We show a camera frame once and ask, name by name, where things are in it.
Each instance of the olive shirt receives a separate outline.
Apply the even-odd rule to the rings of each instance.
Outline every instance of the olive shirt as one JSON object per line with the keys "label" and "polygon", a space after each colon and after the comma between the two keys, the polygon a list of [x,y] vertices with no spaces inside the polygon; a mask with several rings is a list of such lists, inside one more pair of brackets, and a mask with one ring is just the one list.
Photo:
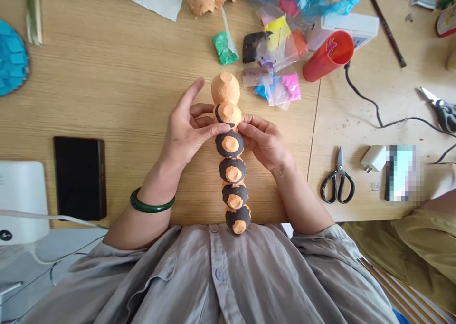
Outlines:
{"label": "olive shirt", "polygon": [[148,249],[98,244],[24,323],[397,323],[345,231],[171,227]]}

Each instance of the power adapter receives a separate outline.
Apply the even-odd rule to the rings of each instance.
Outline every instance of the power adapter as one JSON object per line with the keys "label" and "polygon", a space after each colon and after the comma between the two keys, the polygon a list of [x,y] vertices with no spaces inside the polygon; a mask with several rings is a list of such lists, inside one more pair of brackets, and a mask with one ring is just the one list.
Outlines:
{"label": "power adapter", "polygon": [[367,173],[380,172],[386,164],[386,147],[382,145],[371,146],[360,162]]}

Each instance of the scissors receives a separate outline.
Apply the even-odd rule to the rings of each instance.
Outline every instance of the scissors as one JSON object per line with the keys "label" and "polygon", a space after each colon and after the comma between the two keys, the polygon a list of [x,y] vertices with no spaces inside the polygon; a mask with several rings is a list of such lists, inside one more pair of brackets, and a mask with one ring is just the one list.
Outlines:
{"label": "scissors", "polygon": [[456,104],[445,102],[423,87],[420,87],[420,89],[434,107],[442,130],[448,133],[456,132]]}
{"label": "scissors", "polygon": [[[337,180],[336,176],[340,174],[341,175],[341,184],[339,186],[339,189],[337,189]],[[343,185],[345,183],[345,178],[348,179],[350,182],[350,194],[345,200],[342,200],[342,190],[343,190]],[[331,199],[327,199],[325,195],[325,189],[326,185],[329,183],[329,181],[332,180],[332,197]],[[339,203],[342,204],[347,204],[349,201],[352,200],[353,195],[355,194],[355,183],[353,182],[352,178],[348,175],[347,172],[344,171],[343,169],[343,151],[342,151],[342,146],[339,148],[339,154],[337,155],[337,165],[336,165],[336,170],[328,175],[324,182],[322,183],[322,186],[320,188],[320,194],[323,198],[323,200],[328,203],[328,204],[333,204],[337,200]]]}

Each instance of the bracelet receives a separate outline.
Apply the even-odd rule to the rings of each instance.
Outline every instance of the bracelet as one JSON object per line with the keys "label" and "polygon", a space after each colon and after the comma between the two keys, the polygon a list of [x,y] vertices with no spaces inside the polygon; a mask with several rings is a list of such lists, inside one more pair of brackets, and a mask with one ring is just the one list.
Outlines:
{"label": "bracelet", "polygon": [[141,212],[147,212],[147,213],[157,213],[157,212],[162,212],[167,209],[169,209],[174,201],[176,200],[176,196],[172,198],[168,203],[163,204],[163,205],[147,205],[144,203],[141,203],[138,200],[138,192],[141,188],[137,188],[135,191],[132,192],[132,195],[130,196],[130,204],[132,207],[134,207],[136,210],[141,211]]}

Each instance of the red plastic container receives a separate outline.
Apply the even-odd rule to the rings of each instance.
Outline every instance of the red plastic container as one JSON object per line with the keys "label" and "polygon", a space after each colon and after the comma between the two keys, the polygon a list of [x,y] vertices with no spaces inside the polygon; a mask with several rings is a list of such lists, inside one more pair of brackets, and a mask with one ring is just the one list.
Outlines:
{"label": "red plastic container", "polygon": [[355,45],[347,32],[336,31],[313,54],[303,67],[303,76],[309,82],[315,82],[347,64],[353,56]]}

